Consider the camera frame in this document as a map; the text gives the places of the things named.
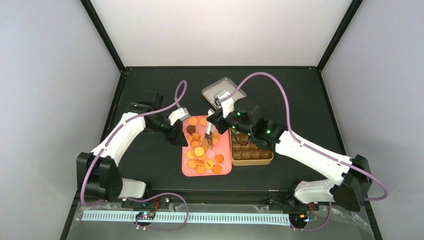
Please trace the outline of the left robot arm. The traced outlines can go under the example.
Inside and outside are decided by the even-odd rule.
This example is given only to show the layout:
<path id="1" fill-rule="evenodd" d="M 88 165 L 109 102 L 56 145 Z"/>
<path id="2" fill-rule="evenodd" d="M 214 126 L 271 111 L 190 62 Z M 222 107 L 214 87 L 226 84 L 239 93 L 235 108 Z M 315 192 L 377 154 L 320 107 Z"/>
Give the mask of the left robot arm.
<path id="1" fill-rule="evenodd" d="M 148 184 L 141 180 L 124 178 L 119 164 L 133 140 L 145 130 L 164 134 L 165 140 L 174 146 L 188 146 L 183 133 L 183 121 L 190 117 L 181 107 L 179 99 L 162 107 L 163 96 L 148 91 L 144 101 L 132 102 L 122 114 L 110 134 L 90 152 L 81 152 L 76 159 L 77 184 L 80 201 L 88 206 L 86 197 L 98 201 L 141 199 Z"/>

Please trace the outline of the metal tongs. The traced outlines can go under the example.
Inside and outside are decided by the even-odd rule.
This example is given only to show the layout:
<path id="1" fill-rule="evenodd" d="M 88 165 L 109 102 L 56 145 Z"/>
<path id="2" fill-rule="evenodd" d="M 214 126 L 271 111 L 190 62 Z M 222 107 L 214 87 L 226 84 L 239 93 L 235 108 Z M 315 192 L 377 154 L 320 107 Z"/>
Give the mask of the metal tongs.
<path id="1" fill-rule="evenodd" d="M 214 148 L 214 142 L 213 142 L 213 130 L 214 125 L 209 122 L 209 120 L 206 120 L 206 126 L 205 126 L 205 134 L 202 140 L 202 144 L 204 147 L 212 150 Z"/>

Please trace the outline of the pink plastic tray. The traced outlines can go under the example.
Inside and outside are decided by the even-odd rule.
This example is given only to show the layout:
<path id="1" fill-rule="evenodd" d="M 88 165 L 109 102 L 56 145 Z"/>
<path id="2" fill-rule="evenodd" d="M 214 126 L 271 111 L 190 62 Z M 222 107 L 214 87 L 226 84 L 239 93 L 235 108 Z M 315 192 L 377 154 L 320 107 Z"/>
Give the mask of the pink plastic tray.
<path id="1" fill-rule="evenodd" d="M 220 134 L 213 128 L 213 149 L 215 152 L 215 161 L 210 159 L 205 160 L 206 152 L 210 149 L 203 146 L 202 140 L 205 136 L 205 126 L 199 124 L 199 119 L 206 117 L 205 115 L 191 116 L 198 119 L 196 132 L 193 134 L 187 133 L 188 119 L 182 124 L 183 133 L 187 140 L 188 146 L 182 148 L 181 155 L 181 171 L 187 177 L 202 177 L 202 176 L 220 176 L 230 173 L 232 170 L 231 149 L 229 133 Z M 205 154 L 196 156 L 193 149 L 203 147 Z"/>

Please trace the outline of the gold cookie tin box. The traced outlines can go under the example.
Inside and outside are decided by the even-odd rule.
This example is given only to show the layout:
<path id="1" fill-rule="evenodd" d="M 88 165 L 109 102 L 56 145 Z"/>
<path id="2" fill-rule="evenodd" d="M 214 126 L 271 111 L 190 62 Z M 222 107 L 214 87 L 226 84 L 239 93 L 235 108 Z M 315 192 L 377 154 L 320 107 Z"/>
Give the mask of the gold cookie tin box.
<path id="1" fill-rule="evenodd" d="M 231 129 L 229 137 L 231 162 L 234 166 L 262 166 L 272 162 L 273 152 L 256 146 L 249 140 L 249 135 Z"/>

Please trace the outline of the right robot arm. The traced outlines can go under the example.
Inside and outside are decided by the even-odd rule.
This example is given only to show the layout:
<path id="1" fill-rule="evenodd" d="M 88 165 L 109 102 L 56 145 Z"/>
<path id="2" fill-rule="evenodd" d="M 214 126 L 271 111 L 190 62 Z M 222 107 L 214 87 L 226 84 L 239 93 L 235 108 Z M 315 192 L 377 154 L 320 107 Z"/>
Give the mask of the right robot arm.
<path id="1" fill-rule="evenodd" d="M 257 147 L 294 159 L 326 178 L 296 184 L 284 196 L 290 209 L 312 202 L 336 203 L 351 212 L 363 206 L 373 183 L 365 157 L 341 155 L 290 132 L 288 127 L 265 119 L 260 107 L 247 97 L 225 100 L 207 121 L 220 134 L 230 129 L 246 134 Z"/>

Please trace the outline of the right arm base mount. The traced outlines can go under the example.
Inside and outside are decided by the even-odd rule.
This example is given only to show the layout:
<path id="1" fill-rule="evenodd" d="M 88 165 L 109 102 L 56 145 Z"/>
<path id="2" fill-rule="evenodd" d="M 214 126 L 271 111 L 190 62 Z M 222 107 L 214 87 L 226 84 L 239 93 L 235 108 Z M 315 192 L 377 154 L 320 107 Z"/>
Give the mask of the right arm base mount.
<path id="1" fill-rule="evenodd" d="M 319 205 L 315 203 L 302 203 L 290 192 L 270 191 L 268 200 L 264 202 L 272 211 L 283 211 L 287 214 L 302 214 L 308 211 L 318 211 Z"/>

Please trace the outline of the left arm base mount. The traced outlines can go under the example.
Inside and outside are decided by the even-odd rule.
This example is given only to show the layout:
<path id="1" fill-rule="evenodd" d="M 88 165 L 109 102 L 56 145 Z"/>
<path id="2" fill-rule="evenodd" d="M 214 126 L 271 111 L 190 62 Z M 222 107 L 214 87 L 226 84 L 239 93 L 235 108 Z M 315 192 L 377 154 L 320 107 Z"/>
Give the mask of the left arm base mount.
<path id="1" fill-rule="evenodd" d="M 170 195 L 164 195 L 156 197 L 154 200 L 146 202 L 136 202 L 132 200 L 126 200 L 121 203 L 123 209 L 133 209 L 133 210 L 161 210 L 166 209 L 169 205 Z"/>

